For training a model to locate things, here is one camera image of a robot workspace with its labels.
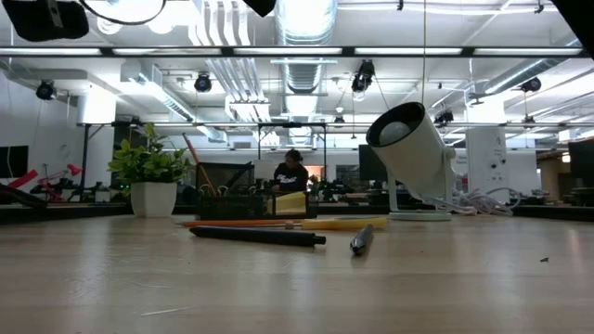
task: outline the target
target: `person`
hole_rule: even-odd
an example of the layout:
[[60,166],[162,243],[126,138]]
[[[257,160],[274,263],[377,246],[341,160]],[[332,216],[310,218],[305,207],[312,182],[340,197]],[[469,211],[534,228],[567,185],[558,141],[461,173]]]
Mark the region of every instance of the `person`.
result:
[[301,162],[303,157],[297,149],[291,149],[285,154],[285,162],[280,163],[275,170],[275,185],[273,191],[305,191],[309,172]]

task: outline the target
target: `wooden table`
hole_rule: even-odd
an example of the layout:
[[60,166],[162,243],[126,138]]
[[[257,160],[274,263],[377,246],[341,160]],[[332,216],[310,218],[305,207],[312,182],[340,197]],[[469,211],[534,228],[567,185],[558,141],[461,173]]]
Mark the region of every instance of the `wooden table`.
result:
[[172,221],[0,226],[2,332],[594,332],[594,225],[397,223],[352,258],[352,232],[307,249],[197,239]]

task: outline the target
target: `green leaves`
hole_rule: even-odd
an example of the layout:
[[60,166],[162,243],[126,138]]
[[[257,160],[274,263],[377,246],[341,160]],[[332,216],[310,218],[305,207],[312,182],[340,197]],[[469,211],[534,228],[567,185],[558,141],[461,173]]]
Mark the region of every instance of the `green leaves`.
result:
[[110,172],[118,173],[118,178],[125,183],[137,182],[177,182],[192,167],[189,159],[183,160],[185,148],[170,154],[163,152],[160,143],[167,136],[157,135],[153,124],[145,126],[146,147],[131,148],[127,140],[122,141],[122,149],[113,155],[109,165]]

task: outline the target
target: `white desk lamp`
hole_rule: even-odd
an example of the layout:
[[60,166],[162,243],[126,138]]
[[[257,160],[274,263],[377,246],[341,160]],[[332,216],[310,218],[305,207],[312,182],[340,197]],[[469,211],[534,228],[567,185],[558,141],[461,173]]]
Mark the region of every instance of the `white desk lamp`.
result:
[[451,219],[445,211],[401,211],[396,202],[395,180],[415,199],[452,201],[455,176],[450,161],[456,151],[446,147],[423,105],[411,102],[390,109],[371,125],[367,141],[388,170],[390,219]]

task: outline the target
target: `lamp base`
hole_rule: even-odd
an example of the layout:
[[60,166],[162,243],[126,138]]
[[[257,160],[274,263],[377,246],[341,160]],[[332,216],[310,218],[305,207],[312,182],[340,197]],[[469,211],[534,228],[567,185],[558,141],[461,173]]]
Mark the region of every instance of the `lamp base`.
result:
[[399,210],[397,212],[390,212],[388,219],[417,222],[447,222],[452,220],[452,214],[435,210]]

